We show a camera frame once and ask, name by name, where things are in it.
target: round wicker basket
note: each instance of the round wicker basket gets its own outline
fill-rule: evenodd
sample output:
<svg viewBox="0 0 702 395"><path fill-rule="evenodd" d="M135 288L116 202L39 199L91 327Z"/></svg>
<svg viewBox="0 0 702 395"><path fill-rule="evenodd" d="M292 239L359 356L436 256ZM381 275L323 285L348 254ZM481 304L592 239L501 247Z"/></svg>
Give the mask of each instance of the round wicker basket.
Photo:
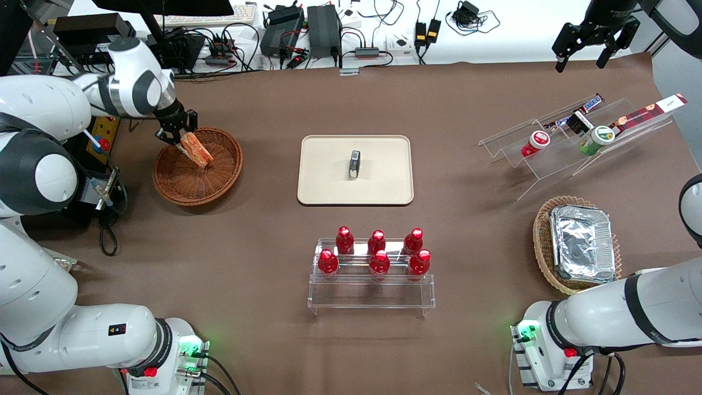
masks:
<svg viewBox="0 0 702 395"><path fill-rule="evenodd" d="M580 199L579 197L559 196L554 197L541 206L541 209L536 215L536 219L534 219L534 252L536 253L538 268L541 270L544 277L546 277L546 280L557 290L563 292L564 294L572 295L582 290L597 286L597 284L584 283L582 281L574 280L564 280L555 272L549 213L551 213L552 209L562 205L596 207L587 200ZM617 242L614 234L612 235L612 247L614 249L614 261L616 262L615 275L618 280L621 278L621 255L619 253L619 243Z"/></svg>
<svg viewBox="0 0 702 395"><path fill-rule="evenodd" d="M166 145L154 163L153 180L164 199L181 206L197 206L224 195L239 177L244 157L241 146L226 131L202 127L195 136L214 161L201 169L173 145Z"/></svg>

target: brown tablecloth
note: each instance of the brown tablecloth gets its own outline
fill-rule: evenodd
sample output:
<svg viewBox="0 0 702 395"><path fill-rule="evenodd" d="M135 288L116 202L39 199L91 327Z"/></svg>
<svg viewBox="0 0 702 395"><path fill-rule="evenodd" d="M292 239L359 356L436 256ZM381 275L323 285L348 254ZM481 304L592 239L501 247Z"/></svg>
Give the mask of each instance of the brown tablecloth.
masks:
<svg viewBox="0 0 702 395"><path fill-rule="evenodd" d="M164 201L151 179L163 146L153 137L157 123L128 134L124 122L114 159L131 212L114 227L119 256L101 255L95 227L34 237L86 262L74 274L79 304L144 304L156 316L184 318L212 341L244 395L477 394L475 381L507 394L509 324L533 302L564 297L538 270L531 241L548 198L575 195L607 210L625 274L699 255L677 213L680 188L698 171L674 124L624 157L515 202L522 192L515 170L478 147L482 138L594 92L636 108L661 98L648 55L605 70L572 62L558 74L553 65L366 68L344 78L334 69L294 70L179 83L180 100L201 125L241 143L244 170L230 193L200 209ZM300 205L300 142L309 134L409 137L414 201ZM425 318L412 310L323 310L315 318L306 307L313 248L340 225L359 239L376 228L394 237L424 228L437 308ZM698 353L653 346L623 353L624 394L699 393ZM598 387L604 363L596 365ZM611 385L616 376L615 367ZM30 377L53 395L121 393L104 368ZM32 393L16 378L0 378L0 387ZM515 393L536 393L521 388L516 371Z"/></svg>

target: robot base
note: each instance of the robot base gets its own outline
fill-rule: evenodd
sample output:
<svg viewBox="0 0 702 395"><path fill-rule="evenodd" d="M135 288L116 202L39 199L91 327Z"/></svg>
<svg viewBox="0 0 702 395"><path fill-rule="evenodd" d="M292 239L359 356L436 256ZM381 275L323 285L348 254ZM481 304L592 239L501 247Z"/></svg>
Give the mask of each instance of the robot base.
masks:
<svg viewBox="0 0 702 395"><path fill-rule="evenodd" d="M173 342L163 365L154 377L134 377L126 374L130 395L195 395L201 394L204 383L200 379L176 374L180 367L203 368L202 360L183 355L186 351L206 352L208 342L195 335L190 324L180 318L166 318L171 327Z"/></svg>
<svg viewBox="0 0 702 395"><path fill-rule="evenodd" d="M550 302L532 304L524 313L524 319L511 327L522 384L525 387L538 387L541 391L559 391L580 358L566 357L563 350L551 339L546 328L546 311L550 305ZM517 339L525 335L533 339L517 343ZM568 389L590 387L591 374L592 357L573 376Z"/></svg>

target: clear acrylic stand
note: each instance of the clear acrylic stand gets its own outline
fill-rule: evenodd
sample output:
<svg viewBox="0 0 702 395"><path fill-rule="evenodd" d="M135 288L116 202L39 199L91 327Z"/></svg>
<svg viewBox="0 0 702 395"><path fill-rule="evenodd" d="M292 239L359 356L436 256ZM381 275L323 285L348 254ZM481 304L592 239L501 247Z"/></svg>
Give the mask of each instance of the clear acrylic stand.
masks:
<svg viewBox="0 0 702 395"><path fill-rule="evenodd" d="M533 155L521 157L521 147L527 143L532 131L538 130L539 126L553 122L555 119L567 117L572 114L575 108L579 108L591 99L592 97L583 99L561 110L552 112L549 115L527 121L480 141L478 145L484 146L492 157L497 157L500 153L504 154L512 167L517 167L523 161L531 174L536 178L536 180L517 198L517 201L531 193L538 192L575 176L596 163L603 162L604 160L600 159L603 156L609 159L628 152L631 148L641 143L646 137L652 135L653 132L671 123L673 120L670 116L675 112L674 110L667 112L664 115L655 117L624 131L621 135L617 136L616 140L611 145L601 148L597 154L593 156L584 155L580 151L580 144L586 138L585 135L576 135L566 124L563 124L561 127L551 127L546 129L552 136L551 144ZM609 126L620 117L630 114L635 110L634 106L632 106L627 99L621 99L593 110L587 117L595 126Z"/></svg>
<svg viewBox="0 0 702 395"><path fill-rule="evenodd" d="M405 274L410 255L401 253L403 239L385 239L390 271L382 278L368 272L368 245L354 244L354 254L338 254L336 239L320 238L314 251L307 307L317 309L422 309L424 316L436 307L434 275ZM319 253L329 248L339 258L339 270L327 275L319 270Z"/></svg>

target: chocolate bar wrapper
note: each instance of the chocolate bar wrapper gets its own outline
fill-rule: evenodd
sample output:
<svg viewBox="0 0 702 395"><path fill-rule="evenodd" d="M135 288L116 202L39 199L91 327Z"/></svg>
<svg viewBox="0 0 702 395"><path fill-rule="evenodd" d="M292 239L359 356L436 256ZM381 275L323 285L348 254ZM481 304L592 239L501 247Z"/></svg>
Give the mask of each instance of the chocolate bar wrapper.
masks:
<svg viewBox="0 0 702 395"><path fill-rule="evenodd" d="M573 112L580 111L583 114L587 114L588 112L592 111L592 109L594 109L595 107L597 107L601 103L604 103L603 97L599 93L595 93L594 98L592 98L587 103L583 104L580 108L574 109ZM543 125L543 128L548 129L550 127L562 127L563 125L565 125L568 122L568 119L570 119L570 117L571 117L571 115L569 115L568 117L565 117L563 119L559 119L557 121L554 121L554 122L549 122L549 123Z"/></svg>

